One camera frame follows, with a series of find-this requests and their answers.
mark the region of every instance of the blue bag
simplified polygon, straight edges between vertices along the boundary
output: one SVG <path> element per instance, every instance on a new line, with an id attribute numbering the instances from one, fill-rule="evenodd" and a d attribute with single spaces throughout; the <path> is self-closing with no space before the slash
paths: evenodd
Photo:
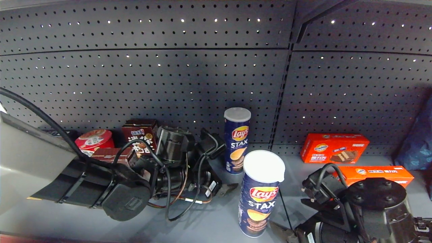
<path id="1" fill-rule="evenodd" d="M 394 163 L 407 170 L 432 168 L 432 96 L 416 118 Z"/>

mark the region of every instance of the ovaltine box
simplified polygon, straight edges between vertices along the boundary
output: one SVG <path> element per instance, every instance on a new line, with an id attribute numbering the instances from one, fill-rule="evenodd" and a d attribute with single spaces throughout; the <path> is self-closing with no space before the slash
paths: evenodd
<path id="1" fill-rule="evenodd" d="M 354 164 L 368 144 L 361 134 L 309 133 L 301 157 L 305 163 Z"/>
<path id="2" fill-rule="evenodd" d="M 155 119 L 134 119 L 128 120 L 121 127 L 124 137 L 127 141 L 132 141 L 134 139 L 145 140 L 153 151 L 156 151 L 157 146 L 157 130 L 158 122 Z M 150 154 L 150 151 L 142 143 L 134 143 L 131 148 L 135 150 L 138 158 L 144 154 Z"/>
<path id="3" fill-rule="evenodd" d="M 384 177 L 407 187 L 414 179 L 403 166 L 340 166 L 339 169 L 348 186 L 366 178 Z"/>

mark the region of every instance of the red cup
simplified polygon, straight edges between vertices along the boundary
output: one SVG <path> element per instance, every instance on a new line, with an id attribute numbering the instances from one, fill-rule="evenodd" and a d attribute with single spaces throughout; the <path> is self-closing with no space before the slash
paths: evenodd
<path id="1" fill-rule="evenodd" d="M 91 156 L 97 149 L 114 148 L 112 132 L 105 129 L 89 131 L 75 140 L 79 149 L 88 156 Z"/>

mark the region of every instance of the white plastic lid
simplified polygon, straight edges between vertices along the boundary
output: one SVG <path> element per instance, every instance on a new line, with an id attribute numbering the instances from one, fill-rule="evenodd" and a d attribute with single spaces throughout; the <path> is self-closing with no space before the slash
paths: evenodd
<path id="1" fill-rule="evenodd" d="M 232 107 L 225 111 L 223 116 L 232 122 L 247 122 L 251 119 L 251 112 L 242 107 Z"/>
<path id="2" fill-rule="evenodd" d="M 283 182 L 285 179 L 285 163 L 275 153 L 266 150 L 248 153 L 243 169 L 249 177 L 262 183 Z"/>

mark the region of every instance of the potato chip image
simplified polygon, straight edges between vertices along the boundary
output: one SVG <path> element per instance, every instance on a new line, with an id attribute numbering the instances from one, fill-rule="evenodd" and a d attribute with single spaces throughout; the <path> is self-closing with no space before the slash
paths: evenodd
<path id="1" fill-rule="evenodd" d="M 266 219 L 270 215 L 270 213 L 263 214 L 261 212 L 255 211 L 253 209 L 248 209 L 248 215 L 249 215 L 249 218 L 251 218 L 254 221 L 261 221 L 261 220 Z"/>
<path id="2" fill-rule="evenodd" d="M 238 160 L 238 159 L 240 159 L 240 157 L 243 155 L 243 153 L 245 152 L 246 149 L 247 149 L 247 147 L 239 148 L 239 149 L 237 149 L 236 151 L 232 152 L 232 153 L 229 155 L 229 157 L 230 157 L 232 160 Z"/>

